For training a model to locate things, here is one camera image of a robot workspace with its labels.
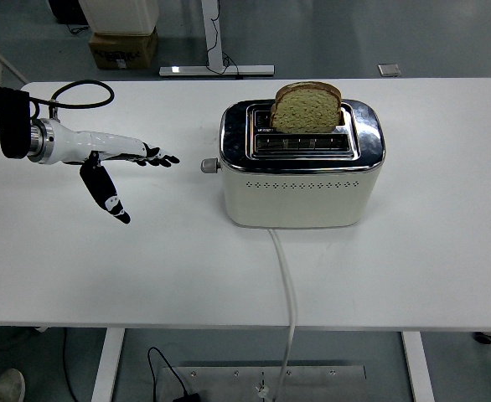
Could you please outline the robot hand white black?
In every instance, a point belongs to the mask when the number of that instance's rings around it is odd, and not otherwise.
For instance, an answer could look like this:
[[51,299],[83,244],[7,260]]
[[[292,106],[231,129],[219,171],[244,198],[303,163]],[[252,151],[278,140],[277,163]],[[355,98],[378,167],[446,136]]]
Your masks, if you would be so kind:
[[104,161],[127,161],[139,166],[169,168],[179,159],[160,147],[134,137],[96,131],[71,131],[57,122],[51,123],[54,145],[48,164],[63,162],[80,167],[80,177],[96,204],[124,224],[131,221],[122,206],[116,187],[102,165]]

